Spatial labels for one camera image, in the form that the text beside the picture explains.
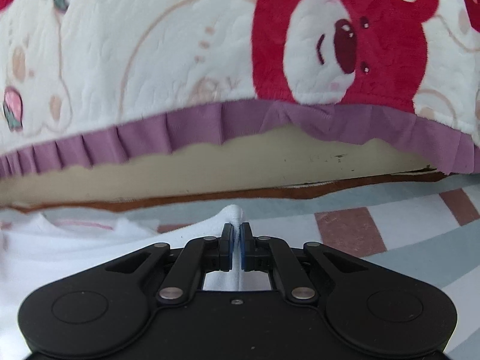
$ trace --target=bear eye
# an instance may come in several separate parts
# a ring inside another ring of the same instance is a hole
[[[365,16],[360,17],[360,25],[362,26],[362,28],[369,28],[370,23]]]
[[[362,62],[360,64],[360,69],[362,70],[363,73],[368,74],[370,73],[370,67],[367,65],[366,62]]]

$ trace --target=bed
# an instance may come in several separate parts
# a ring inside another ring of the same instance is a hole
[[[477,172],[479,31],[477,0],[0,0],[2,203]]]

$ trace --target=beige mattress side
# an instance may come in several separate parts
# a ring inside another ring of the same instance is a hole
[[[195,144],[121,165],[0,181],[0,203],[128,200],[270,188],[422,169],[428,163],[373,139],[362,146],[322,142],[297,127],[233,139],[222,146]]]

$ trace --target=bear nose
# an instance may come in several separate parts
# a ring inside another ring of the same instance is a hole
[[[345,74],[353,73],[357,64],[357,35],[348,20],[341,19],[335,23],[333,43],[340,68]]]

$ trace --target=brown strip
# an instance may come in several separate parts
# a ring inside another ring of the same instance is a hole
[[[187,223],[185,225],[160,225],[157,227],[157,233],[163,234],[163,233],[168,233],[169,231],[172,230],[177,230],[182,227],[190,226],[191,223]]]
[[[440,197],[452,212],[460,226],[480,219],[475,206],[464,190],[453,190],[440,193]]]
[[[386,251],[382,236],[366,207],[315,214],[322,242],[355,257]]]
[[[32,212],[45,210],[54,207],[89,207],[99,210],[108,210],[113,212],[123,212],[159,206],[164,204],[196,202],[199,200],[217,200],[217,199],[252,199],[252,198],[272,198],[272,199],[313,199],[328,193],[347,190],[349,188],[361,187],[364,185],[374,185],[381,183],[392,183],[402,181],[422,181],[436,182],[444,179],[443,173],[431,173],[431,169],[425,169],[425,174],[417,175],[379,175],[363,178],[351,178],[347,180],[334,181],[325,185],[316,185],[302,188],[263,188],[259,190],[245,190],[232,192],[204,193],[200,195],[170,196],[160,198],[147,198],[128,202],[60,202],[36,205],[31,207],[13,206],[21,212]]]

